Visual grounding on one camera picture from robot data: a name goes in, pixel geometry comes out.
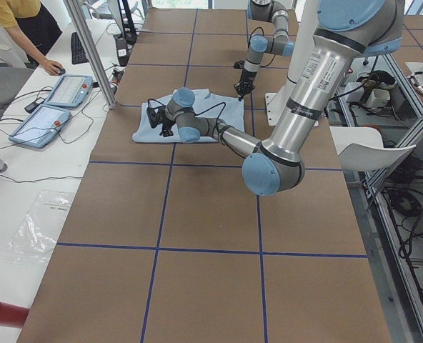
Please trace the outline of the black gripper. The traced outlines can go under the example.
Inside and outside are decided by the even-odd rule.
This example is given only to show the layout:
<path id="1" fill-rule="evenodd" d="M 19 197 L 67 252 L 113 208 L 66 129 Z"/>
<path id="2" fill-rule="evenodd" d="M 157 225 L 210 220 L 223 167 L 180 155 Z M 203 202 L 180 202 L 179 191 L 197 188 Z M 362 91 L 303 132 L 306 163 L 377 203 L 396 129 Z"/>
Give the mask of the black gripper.
<path id="1" fill-rule="evenodd" d="M 159 123 L 161 124 L 161 133 L 160 136 L 169 137 L 173 136 L 174 133 L 171 128 L 176 124 L 176 122 L 170 119 L 165 111 L 159 112 Z"/>
<path id="2" fill-rule="evenodd" d="M 242 70 L 240 80 L 237 83 L 238 101 L 241 101 L 244 96 L 250 94 L 254 90 L 254 80 L 256 79 L 256 76 L 256 71 L 248 71 L 246 69 Z"/>

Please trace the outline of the person's forearm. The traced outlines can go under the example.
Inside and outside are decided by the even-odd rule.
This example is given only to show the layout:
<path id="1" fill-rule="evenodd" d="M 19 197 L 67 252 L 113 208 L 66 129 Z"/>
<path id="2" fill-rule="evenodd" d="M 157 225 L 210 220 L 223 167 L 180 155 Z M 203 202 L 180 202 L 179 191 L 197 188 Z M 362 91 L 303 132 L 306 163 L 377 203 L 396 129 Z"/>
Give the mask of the person's forearm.
<path id="1" fill-rule="evenodd" d="M 16 25 L 5 28 L 12 40 L 41 66 L 45 67 L 48 59 L 34 46 L 25 33 Z"/>

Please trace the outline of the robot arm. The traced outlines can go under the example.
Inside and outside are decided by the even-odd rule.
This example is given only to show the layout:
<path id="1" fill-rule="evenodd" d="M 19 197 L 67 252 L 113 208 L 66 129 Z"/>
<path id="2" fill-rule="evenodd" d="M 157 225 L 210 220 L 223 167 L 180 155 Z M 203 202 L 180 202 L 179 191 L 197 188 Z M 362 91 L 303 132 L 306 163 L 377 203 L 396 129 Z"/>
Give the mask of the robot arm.
<path id="1" fill-rule="evenodd" d="M 242 71 L 238 82 L 234 85 L 240 101 L 254 90 L 254 81 L 264 54 L 291 56 L 294 50 L 294 42 L 288 35 L 289 14 L 282 3 L 248 1 L 247 18 L 272 23 L 274 33 L 272 36 L 266 36 L 264 33 L 252 34 L 248 41 L 246 59 L 234 63 L 234 68 Z"/>
<path id="2" fill-rule="evenodd" d="M 195 96 L 183 87 L 164 106 L 148 109 L 162 136 L 178 134 L 185 144 L 203 136 L 216 139 L 244 158 L 242 175 L 254 194 L 291 189 L 304 177 L 300 150 L 353 60 L 397 50 L 402 40 L 403 1 L 320 1 L 314 47 L 271 136 L 259 140 L 220 117 L 199 116 Z"/>

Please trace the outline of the person's hand on mouse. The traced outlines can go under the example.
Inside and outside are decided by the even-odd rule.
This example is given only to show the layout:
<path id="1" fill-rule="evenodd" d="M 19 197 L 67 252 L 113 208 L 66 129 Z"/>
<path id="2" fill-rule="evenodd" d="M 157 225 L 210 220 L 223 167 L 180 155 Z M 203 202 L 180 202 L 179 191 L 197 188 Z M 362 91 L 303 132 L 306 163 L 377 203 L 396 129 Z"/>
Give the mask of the person's hand on mouse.
<path id="1" fill-rule="evenodd" d="M 63 66 L 58 62 L 50 59 L 43 59 L 39 62 L 39 65 L 49 74 L 52 76 L 59 76 L 58 71 L 59 68 L 63 68 Z"/>

